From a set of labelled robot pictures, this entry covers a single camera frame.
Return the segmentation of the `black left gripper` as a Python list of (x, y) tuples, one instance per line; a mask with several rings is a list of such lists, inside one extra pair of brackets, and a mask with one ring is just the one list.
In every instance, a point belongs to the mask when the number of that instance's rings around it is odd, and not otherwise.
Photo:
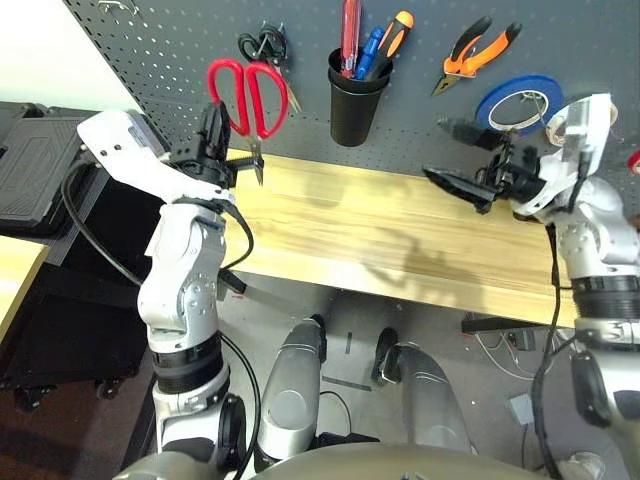
[(218, 102), (220, 128), (217, 145), (214, 141), (216, 107), (205, 106), (202, 114), (202, 139), (182, 143), (172, 148), (168, 163), (175, 169), (196, 180), (235, 188), (238, 173), (253, 170), (258, 183), (263, 184), (264, 159), (260, 156), (245, 156), (228, 160), (227, 153), (231, 136), (231, 122), (224, 102)]

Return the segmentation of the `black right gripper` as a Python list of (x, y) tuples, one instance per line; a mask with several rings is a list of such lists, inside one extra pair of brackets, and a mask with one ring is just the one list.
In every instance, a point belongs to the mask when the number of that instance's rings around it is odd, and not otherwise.
[(472, 204), (477, 213), (489, 213), (497, 199), (524, 204), (542, 190), (536, 147), (514, 145), (502, 133), (467, 119), (442, 118), (437, 125), (459, 143), (495, 152), (492, 160), (477, 171), (479, 182), (442, 168), (422, 169), (433, 184)]

